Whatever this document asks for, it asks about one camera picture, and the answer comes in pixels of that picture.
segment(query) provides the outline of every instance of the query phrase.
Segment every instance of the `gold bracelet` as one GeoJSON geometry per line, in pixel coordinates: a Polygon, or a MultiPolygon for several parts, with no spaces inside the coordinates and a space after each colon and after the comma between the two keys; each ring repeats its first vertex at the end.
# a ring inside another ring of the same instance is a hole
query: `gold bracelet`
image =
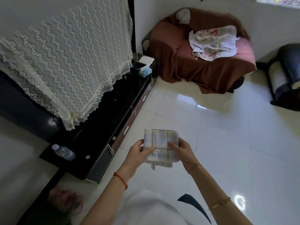
{"type": "Polygon", "coordinates": [[[195,166],[193,166],[192,169],[190,169],[190,172],[191,172],[192,170],[194,170],[194,169],[196,168],[196,166],[201,165],[200,163],[197,163],[197,162],[182,162],[182,163],[185,163],[185,164],[195,164],[195,166]]]}
{"type": "Polygon", "coordinates": [[[221,205],[224,205],[226,202],[228,202],[228,201],[230,201],[230,200],[231,200],[231,198],[228,197],[227,199],[222,200],[222,201],[220,201],[219,203],[217,203],[217,204],[215,204],[215,205],[212,205],[212,206],[209,207],[208,209],[209,209],[209,210],[215,209],[215,208],[217,208],[217,207],[219,207],[219,206],[221,206],[221,205]]]}

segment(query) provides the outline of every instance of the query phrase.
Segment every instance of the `person's left hand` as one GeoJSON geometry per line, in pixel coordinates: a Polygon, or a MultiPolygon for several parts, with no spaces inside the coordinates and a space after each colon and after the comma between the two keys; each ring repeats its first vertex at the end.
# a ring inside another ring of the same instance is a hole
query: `person's left hand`
{"type": "Polygon", "coordinates": [[[122,163],[121,167],[117,171],[126,182],[133,177],[137,168],[146,160],[146,157],[154,151],[154,148],[144,148],[141,145],[144,140],[138,140],[134,145],[130,147],[130,150],[126,156],[126,159],[122,163]]]}

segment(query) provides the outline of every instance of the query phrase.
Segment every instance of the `small round lid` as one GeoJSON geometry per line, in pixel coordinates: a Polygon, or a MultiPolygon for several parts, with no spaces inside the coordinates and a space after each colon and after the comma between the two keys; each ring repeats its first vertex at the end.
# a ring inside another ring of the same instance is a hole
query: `small round lid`
{"type": "Polygon", "coordinates": [[[52,145],[53,150],[57,150],[58,148],[59,148],[59,145],[57,145],[57,144],[52,145]]]}

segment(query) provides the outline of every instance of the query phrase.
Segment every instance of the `window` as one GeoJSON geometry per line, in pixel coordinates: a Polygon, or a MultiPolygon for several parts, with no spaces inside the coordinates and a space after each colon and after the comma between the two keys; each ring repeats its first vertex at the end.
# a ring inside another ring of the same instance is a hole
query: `window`
{"type": "Polygon", "coordinates": [[[257,2],[300,8],[300,0],[257,0],[257,2]]]}

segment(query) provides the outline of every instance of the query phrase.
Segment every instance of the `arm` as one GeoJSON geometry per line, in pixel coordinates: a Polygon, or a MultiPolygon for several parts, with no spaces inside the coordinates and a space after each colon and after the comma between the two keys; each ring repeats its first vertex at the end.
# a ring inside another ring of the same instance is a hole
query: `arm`
{"type": "MultiPolygon", "coordinates": [[[[201,165],[195,165],[199,162],[189,143],[179,138],[179,146],[171,142],[168,144],[176,152],[186,171],[194,179],[208,207],[212,207],[228,198],[207,170],[201,165]]],[[[211,209],[211,213],[218,225],[252,225],[232,201],[227,201],[225,204],[211,209]]]]}
{"type": "MultiPolygon", "coordinates": [[[[142,143],[143,140],[139,140],[131,146],[126,159],[116,172],[126,183],[145,161],[147,155],[154,150],[153,148],[148,148],[142,151],[143,147],[140,147],[142,143]]],[[[111,224],[122,201],[125,187],[120,178],[113,176],[80,225],[111,224]]]]}

